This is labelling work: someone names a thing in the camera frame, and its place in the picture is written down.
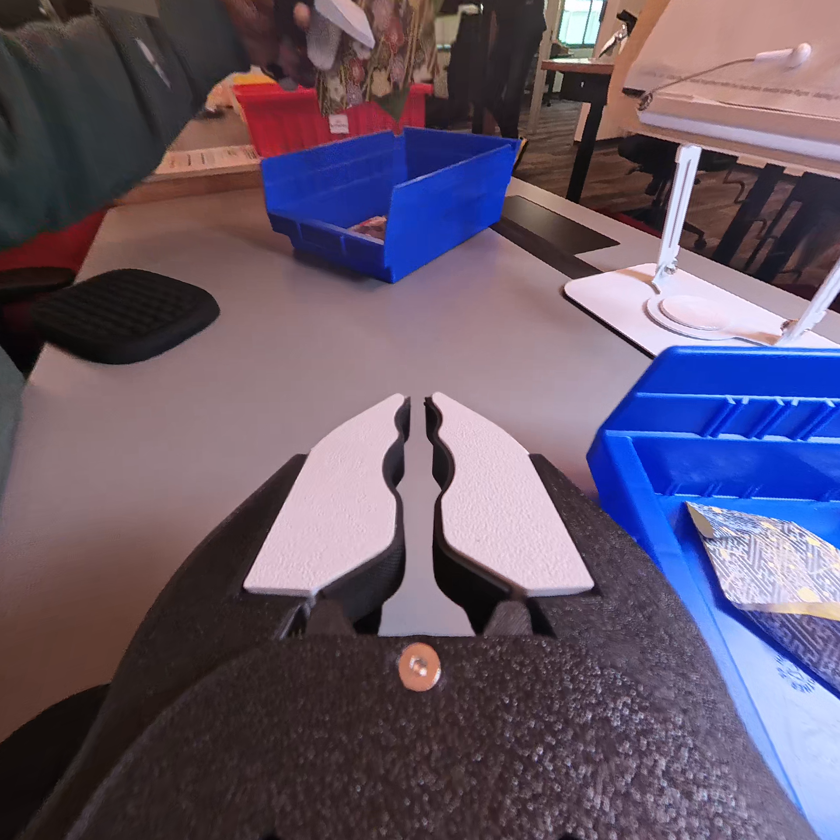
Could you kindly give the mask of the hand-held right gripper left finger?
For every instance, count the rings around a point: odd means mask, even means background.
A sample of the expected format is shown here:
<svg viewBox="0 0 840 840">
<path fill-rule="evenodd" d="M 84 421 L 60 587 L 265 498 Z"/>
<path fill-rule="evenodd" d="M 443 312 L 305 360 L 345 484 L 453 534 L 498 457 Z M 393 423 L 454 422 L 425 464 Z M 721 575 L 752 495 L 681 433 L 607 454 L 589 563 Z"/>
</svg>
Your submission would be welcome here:
<svg viewBox="0 0 840 840">
<path fill-rule="evenodd" d="M 332 430 L 303 459 L 244 580 L 252 595 L 339 603 L 370 623 L 403 582 L 404 446 L 411 400 L 386 397 Z"/>
</svg>

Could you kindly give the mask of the person's left hand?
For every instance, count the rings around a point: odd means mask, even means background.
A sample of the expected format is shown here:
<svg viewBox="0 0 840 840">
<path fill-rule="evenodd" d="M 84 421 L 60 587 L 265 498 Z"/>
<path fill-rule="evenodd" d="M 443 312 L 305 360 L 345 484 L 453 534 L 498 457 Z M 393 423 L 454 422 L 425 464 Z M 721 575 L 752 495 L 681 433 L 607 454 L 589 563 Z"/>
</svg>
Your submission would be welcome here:
<svg viewBox="0 0 840 840">
<path fill-rule="evenodd" d="M 304 1 L 222 1 L 231 36 L 227 69 L 258 67 L 311 88 L 317 71 L 308 57 L 307 33 L 313 3 Z"/>
</svg>

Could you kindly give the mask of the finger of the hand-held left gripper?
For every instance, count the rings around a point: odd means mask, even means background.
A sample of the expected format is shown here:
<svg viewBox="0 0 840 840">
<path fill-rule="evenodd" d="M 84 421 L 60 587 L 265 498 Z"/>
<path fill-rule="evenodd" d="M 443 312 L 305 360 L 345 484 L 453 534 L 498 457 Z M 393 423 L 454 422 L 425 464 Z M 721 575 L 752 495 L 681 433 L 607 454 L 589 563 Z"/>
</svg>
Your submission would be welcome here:
<svg viewBox="0 0 840 840">
<path fill-rule="evenodd" d="M 343 39 L 373 50 L 375 37 L 363 8 L 352 1 L 312 2 L 306 44 L 308 58 L 316 70 L 333 68 Z"/>
</svg>

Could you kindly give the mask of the blue plastic bin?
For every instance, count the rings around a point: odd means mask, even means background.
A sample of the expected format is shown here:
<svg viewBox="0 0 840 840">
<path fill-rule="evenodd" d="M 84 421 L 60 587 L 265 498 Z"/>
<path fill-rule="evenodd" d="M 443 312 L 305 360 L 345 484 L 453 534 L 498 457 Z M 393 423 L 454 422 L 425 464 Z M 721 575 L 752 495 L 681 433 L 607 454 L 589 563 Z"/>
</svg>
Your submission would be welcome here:
<svg viewBox="0 0 840 840">
<path fill-rule="evenodd" d="M 391 284 L 501 218 L 519 140 L 405 128 L 266 158 L 275 233 L 330 266 Z M 385 242 L 348 228 L 387 216 Z"/>
<path fill-rule="evenodd" d="M 838 350 L 671 348 L 595 435 L 603 509 L 705 638 L 749 735 L 820 838 L 839 838 L 838 694 L 722 593 L 688 502 L 839 544 Z"/>
</svg>

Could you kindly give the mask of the green backed floral paper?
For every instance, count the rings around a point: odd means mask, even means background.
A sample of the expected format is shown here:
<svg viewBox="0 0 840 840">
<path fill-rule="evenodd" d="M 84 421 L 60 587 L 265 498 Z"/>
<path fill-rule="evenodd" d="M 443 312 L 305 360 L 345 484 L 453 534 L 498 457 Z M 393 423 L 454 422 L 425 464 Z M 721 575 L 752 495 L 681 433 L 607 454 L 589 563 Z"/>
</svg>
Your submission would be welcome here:
<svg viewBox="0 0 840 840">
<path fill-rule="evenodd" d="M 436 19 L 442 1 L 354 2 L 371 27 L 373 46 L 343 34 L 329 70 L 317 73 L 316 93 L 323 117 L 376 104 L 398 121 L 415 84 L 438 75 Z"/>
</svg>

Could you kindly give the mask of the printed instruction sheet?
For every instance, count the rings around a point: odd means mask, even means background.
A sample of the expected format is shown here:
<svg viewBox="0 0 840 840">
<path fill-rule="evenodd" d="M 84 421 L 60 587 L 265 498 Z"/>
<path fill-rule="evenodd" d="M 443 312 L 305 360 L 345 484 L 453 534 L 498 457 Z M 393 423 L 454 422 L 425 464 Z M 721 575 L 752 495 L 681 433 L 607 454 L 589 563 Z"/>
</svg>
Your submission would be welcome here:
<svg viewBox="0 0 840 840">
<path fill-rule="evenodd" d="M 838 1 L 673 1 L 624 86 L 836 119 L 838 73 Z"/>
</svg>

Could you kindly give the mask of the white printed sheet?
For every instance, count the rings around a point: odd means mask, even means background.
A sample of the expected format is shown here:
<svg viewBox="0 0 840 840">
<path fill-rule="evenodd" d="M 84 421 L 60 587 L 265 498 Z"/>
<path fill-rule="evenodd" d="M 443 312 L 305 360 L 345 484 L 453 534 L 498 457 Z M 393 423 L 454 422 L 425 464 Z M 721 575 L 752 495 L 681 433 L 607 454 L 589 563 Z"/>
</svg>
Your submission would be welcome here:
<svg viewBox="0 0 840 840">
<path fill-rule="evenodd" d="M 257 172 L 260 163 L 260 156 L 249 143 L 191 150 L 168 150 L 153 174 L 149 176 L 149 181 Z"/>
</svg>

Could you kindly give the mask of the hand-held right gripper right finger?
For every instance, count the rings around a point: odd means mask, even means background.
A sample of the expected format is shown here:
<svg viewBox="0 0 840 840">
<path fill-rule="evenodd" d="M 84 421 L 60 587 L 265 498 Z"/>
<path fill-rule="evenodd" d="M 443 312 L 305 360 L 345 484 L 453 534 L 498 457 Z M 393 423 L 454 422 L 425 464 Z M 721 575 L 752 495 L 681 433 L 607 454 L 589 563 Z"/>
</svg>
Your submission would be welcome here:
<svg viewBox="0 0 840 840">
<path fill-rule="evenodd" d="M 425 399 L 433 446 L 438 588 L 485 628 L 497 606 L 531 615 L 545 597 L 588 595 L 595 581 L 525 447 L 452 397 Z"/>
</svg>

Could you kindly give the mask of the red plastic bin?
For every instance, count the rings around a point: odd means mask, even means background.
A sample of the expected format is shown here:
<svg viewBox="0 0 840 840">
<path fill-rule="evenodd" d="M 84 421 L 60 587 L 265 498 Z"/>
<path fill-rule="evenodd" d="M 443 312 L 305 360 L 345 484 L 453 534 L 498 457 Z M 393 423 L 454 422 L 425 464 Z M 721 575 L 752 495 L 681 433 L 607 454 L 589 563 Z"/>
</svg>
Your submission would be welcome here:
<svg viewBox="0 0 840 840">
<path fill-rule="evenodd" d="M 373 133 L 423 128 L 433 91 L 428 84 L 413 85 L 402 117 L 395 120 L 374 101 L 324 116 L 314 90 L 285 91 L 275 82 L 233 87 L 251 144 L 262 159 Z"/>
</svg>

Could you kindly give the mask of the black standing desk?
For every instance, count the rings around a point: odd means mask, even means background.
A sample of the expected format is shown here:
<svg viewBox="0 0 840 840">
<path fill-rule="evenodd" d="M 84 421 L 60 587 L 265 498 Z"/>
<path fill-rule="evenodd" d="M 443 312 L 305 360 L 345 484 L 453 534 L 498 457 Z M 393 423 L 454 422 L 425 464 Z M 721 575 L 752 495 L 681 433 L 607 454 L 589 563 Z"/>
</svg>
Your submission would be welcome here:
<svg viewBox="0 0 840 840">
<path fill-rule="evenodd" d="M 543 59 L 539 68 L 562 76 L 560 98 L 589 105 L 565 197 L 579 203 L 607 103 L 614 64 L 592 59 Z"/>
</svg>

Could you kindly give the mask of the yellow backed black patterned paper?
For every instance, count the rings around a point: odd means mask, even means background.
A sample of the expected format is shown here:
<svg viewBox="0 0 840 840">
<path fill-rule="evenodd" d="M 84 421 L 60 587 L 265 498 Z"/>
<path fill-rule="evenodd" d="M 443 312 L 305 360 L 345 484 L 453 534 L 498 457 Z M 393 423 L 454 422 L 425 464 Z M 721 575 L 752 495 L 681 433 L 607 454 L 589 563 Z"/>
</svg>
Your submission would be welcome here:
<svg viewBox="0 0 840 840">
<path fill-rule="evenodd" d="M 792 521 L 686 509 L 726 600 L 838 696 L 838 548 Z"/>
</svg>

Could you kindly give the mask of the red object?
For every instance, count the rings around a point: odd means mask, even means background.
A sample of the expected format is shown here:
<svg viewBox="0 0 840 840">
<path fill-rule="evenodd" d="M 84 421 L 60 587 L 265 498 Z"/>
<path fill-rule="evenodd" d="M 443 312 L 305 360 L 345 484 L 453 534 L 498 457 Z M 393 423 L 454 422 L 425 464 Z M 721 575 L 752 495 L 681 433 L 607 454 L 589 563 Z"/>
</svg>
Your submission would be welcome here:
<svg viewBox="0 0 840 840">
<path fill-rule="evenodd" d="M 55 233 L 40 234 L 1 252 L 1 271 L 58 268 L 77 273 L 109 211 L 106 207 Z"/>
</svg>

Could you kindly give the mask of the black textured pad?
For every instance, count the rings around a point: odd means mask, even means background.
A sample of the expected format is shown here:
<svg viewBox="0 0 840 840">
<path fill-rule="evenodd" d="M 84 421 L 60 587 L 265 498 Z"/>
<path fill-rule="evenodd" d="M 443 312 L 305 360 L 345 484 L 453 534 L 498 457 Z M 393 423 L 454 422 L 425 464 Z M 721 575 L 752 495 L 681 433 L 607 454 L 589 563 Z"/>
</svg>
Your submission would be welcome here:
<svg viewBox="0 0 840 840">
<path fill-rule="evenodd" d="M 78 359 L 134 364 L 204 331 L 220 314 L 205 289 L 144 269 L 113 269 L 51 292 L 30 309 L 39 337 Z"/>
</svg>

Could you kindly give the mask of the white stand plate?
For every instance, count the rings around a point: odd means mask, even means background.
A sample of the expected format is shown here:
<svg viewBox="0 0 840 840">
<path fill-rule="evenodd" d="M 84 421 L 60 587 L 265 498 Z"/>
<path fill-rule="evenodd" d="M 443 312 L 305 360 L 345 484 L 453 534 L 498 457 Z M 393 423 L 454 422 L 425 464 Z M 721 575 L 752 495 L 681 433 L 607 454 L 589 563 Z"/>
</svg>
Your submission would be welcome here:
<svg viewBox="0 0 840 840">
<path fill-rule="evenodd" d="M 785 320 L 678 268 L 678 260 L 702 151 L 752 157 L 838 179 L 839 102 L 836 119 L 823 119 L 665 93 L 690 77 L 649 91 L 626 88 L 627 72 L 667 3 L 646 3 L 627 47 L 616 58 L 608 91 L 623 129 L 678 143 L 657 260 L 569 280 L 563 295 L 653 358 L 671 347 L 714 343 L 838 350 L 837 343 L 816 333 L 838 297 L 838 263 L 803 314 Z"/>
</svg>

